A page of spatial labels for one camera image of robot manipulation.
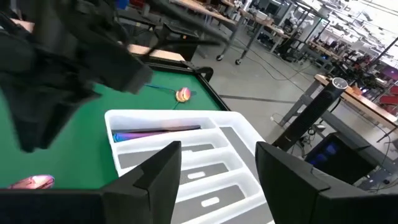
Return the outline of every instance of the gray floor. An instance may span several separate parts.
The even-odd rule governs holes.
[[[245,30],[239,32],[238,40],[244,43],[248,42],[249,37]],[[276,121],[281,120],[282,116],[292,107],[292,103],[297,101],[303,91],[310,86],[313,76],[320,71],[309,63],[300,66],[297,63],[285,62],[270,54],[257,42],[253,44],[252,51],[248,53],[241,65],[234,64],[242,51],[235,47],[228,51],[222,61],[217,62],[215,58],[222,49],[222,47],[205,47],[204,50],[208,57],[203,59],[196,54],[192,62],[197,66],[212,67],[215,71],[215,75],[210,81],[212,87],[232,110],[243,114],[267,142],[273,142],[283,131],[283,127],[276,124]],[[387,152],[388,144],[385,142],[389,142],[388,138],[376,143],[384,135],[381,129],[388,131],[387,129],[375,126],[344,102],[334,110],[333,114],[379,150]],[[325,134],[333,131],[326,126]],[[395,134],[391,134],[391,140],[396,138]],[[314,146],[321,140],[321,137],[315,136],[311,145]],[[310,148],[311,146],[306,146],[305,152],[308,152]],[[301,153],[299,147],[294,148],[293,154],[300,156]],[[388,156],[391,159],[398,158],[398,153],[393,145],[391,145]],[[397,192],[398,189],[391,188],[384,192],[392,191]]]

